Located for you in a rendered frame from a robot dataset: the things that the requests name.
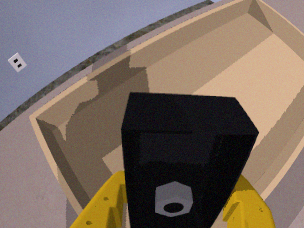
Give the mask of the tan shallow tray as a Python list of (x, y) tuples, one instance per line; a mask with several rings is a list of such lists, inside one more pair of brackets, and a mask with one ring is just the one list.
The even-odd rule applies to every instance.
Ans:
[(259, 131), (241, 174), (265, 200), (304, 147), (304, 34), (262, 0), (234, 0), (130, 49), (31, 114), (78, 216), (124, 171), (130, 92), (236, 97)]

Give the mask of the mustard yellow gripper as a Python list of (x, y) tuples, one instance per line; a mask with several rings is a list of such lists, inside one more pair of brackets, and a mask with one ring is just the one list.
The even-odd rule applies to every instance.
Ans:
[[(70, 228), (121, 228), (127, 203), (125, 174), (118, 171), (99, 189)], [(276, 228), (271, 210), (241, 174), (223, 207), (227, 228)]]

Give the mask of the black box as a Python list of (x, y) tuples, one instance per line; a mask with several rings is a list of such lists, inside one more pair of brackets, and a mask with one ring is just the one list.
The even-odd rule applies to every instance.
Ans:
[[(130, 92), (121, 127), (130, 228), (211, 228), (258, 134), (235, 97)], [(156, 187), (174, 181), (191, 187), (189, 213), (155, 213)]]

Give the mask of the white hex nut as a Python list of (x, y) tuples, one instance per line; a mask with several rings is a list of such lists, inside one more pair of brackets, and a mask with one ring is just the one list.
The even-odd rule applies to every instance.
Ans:
[(176, 181), (156, 187), (155, 213), (169, 217), (189, 213), (193, 204), (191, 187)]

